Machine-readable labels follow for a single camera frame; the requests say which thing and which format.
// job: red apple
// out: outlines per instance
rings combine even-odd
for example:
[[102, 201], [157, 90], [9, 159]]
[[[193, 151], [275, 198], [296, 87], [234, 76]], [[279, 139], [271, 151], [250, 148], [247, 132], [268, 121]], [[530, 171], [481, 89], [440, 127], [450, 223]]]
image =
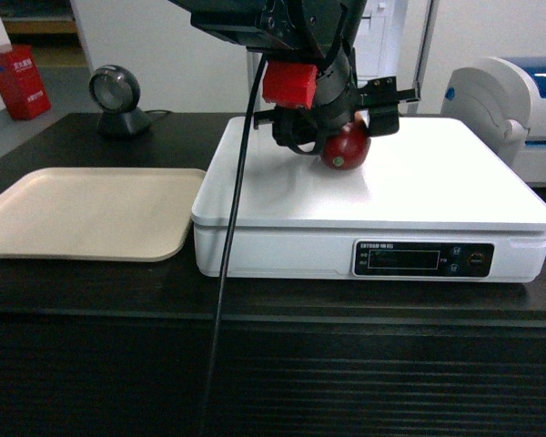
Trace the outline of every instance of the red apple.
[[339, 134], [329, 137], [321, 160], [330, 168], [349, 170], [362, 165], [370, 149], [370, 138], [364, 117], [357, 112], [354, 121], [344, 125]]

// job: white printer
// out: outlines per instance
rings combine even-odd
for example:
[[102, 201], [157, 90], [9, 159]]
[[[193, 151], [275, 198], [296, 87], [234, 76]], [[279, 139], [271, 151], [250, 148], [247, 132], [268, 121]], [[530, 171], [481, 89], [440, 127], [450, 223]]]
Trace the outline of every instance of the white printer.
[[465, 123], [532, 186], [546, 186], [546, 57], [486, 57], [453, 72], [441, 114]]

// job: lcd display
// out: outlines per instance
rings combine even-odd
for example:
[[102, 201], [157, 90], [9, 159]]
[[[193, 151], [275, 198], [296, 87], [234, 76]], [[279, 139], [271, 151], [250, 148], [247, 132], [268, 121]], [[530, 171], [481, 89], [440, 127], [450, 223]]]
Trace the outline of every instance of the lcd display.
[[369, 269], [433, 269], [439, 267], [438, 250], [383, 250], [369, 251]]

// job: red gripper part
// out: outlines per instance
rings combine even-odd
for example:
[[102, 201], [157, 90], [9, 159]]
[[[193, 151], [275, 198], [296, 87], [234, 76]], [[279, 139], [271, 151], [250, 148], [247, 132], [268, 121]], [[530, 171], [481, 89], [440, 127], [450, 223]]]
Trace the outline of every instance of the red gripper part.
[[263, 98], [281, 107], [310, 109], [317, 73], [318, 68], [312, 64], [269, 61], [263, 78]]

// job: red box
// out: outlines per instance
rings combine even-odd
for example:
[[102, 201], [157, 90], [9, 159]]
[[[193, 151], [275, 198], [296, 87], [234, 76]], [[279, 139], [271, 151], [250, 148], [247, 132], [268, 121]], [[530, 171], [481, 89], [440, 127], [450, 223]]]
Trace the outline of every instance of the red box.
[[14, 120], [28, 120], [51, 107], [30, 46], [0, 46], [0, 95]]

